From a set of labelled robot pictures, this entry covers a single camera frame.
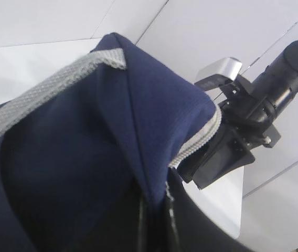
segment gray mesh strip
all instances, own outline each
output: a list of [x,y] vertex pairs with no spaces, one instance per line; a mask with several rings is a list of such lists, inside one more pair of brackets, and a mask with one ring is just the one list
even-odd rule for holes
[[36,108],[92,73],[100,63],[126,69],[121,48],[94,51],[81,57],[0,108],[0,137]]

